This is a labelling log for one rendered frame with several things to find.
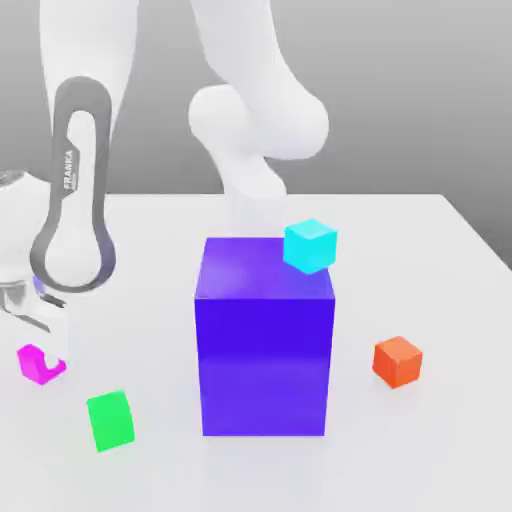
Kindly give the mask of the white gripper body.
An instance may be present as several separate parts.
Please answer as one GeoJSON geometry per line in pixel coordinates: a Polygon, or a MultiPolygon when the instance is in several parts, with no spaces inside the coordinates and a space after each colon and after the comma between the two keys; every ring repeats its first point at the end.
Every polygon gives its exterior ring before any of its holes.
{"type": "Polygon", "coordinates": [[[10,312],[46,333],[45,352],[69,351],[69,318],[66,303],[48,294],[25,296],[10,303],[10,312]]]}

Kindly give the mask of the small magenta cube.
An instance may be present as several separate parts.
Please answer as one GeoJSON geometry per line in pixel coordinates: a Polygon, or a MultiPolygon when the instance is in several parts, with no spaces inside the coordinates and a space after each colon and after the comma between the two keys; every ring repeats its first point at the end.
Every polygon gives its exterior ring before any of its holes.
{"type": "Polygon", "coordinates": [[[17,356],[23,376],[39,385],[49,383],[67,369],[63,359],[32,344],[18,349],[17,356]]]}

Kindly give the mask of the small green cube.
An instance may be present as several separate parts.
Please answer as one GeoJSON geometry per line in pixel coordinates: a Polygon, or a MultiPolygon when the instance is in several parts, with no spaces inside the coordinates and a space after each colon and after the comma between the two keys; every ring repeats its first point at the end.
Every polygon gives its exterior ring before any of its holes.
{"type": "Polygon", "coordinates": [[[99,453],[135,440],[130,405],[122,390],[89,398],[86,405],[99,453]]]}

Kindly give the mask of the small cyan cube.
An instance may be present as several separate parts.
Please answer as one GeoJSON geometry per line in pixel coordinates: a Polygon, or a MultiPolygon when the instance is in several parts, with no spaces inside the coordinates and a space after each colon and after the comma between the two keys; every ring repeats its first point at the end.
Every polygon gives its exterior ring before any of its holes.
{"type": "Polygon", "coordinates": [[[284,230],[283,260],[304,274],[314,274],[335,263],[338,230],[308,219],[284,230]]]}

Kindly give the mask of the small orange cube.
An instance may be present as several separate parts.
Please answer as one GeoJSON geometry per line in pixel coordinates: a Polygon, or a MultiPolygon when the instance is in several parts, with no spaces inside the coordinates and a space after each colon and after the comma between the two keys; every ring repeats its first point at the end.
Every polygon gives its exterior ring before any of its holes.
{"type": "Polygon", "coordinates": [[[420,376],[423,352],[407,339],[396,336],[374,348],[372,369],[392,389],[416,381],[420,376]]]}

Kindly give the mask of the large purple box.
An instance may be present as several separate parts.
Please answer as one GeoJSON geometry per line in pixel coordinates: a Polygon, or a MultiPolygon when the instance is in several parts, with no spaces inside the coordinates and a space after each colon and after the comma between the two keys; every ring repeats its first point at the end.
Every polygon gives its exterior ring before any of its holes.
{"type": "Polygon", "coordinates": [[[325,432],[335,294],[280,238],[207,238],[194,297],[206,436],[325,432]]]}

